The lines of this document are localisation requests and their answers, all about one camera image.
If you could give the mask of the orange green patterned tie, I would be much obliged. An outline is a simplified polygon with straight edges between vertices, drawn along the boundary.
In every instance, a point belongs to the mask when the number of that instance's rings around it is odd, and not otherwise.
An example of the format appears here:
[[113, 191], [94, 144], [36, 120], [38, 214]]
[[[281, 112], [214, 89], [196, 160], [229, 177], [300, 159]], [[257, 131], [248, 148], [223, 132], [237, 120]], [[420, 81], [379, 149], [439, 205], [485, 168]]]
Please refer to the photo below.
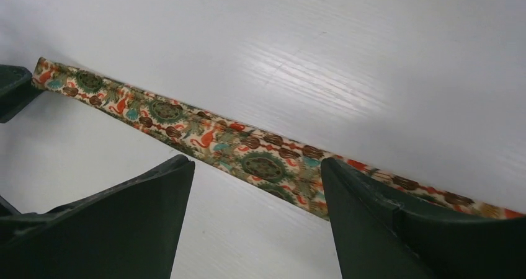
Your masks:
[[321, 162], [333, 153], [85, 69], [40, 58], [34, 87], [76, 99], [322, 219]]

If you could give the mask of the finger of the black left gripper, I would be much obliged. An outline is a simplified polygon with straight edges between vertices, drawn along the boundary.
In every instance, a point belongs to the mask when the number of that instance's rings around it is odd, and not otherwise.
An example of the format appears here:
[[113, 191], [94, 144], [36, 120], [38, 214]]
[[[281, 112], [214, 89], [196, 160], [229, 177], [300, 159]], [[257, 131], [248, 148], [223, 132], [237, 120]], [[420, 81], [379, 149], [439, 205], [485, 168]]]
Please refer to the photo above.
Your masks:
[[32, 83], [25, 67], [1, 65], [1, 123], [7, 123], [43, 91]]

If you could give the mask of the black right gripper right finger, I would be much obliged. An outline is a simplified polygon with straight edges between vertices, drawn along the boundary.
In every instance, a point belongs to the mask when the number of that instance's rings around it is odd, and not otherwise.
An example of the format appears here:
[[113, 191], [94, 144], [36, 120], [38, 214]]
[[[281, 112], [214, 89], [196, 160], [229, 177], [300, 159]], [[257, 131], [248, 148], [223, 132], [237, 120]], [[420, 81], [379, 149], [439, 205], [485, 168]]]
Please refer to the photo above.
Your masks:
[[334, 158], [321, 163], [343, 278], [524, 278], [525, 218], [431, 204]]

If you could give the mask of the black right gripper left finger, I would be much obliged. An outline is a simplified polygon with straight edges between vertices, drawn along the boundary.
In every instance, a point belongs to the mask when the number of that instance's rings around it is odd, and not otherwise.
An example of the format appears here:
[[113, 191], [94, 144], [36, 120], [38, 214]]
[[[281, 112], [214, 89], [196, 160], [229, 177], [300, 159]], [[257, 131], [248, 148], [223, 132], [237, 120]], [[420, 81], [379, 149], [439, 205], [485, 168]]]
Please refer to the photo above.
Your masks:
[[169, 278], [195, 163], [168, 159], [46, 213], [1, 218], [2, 278]]

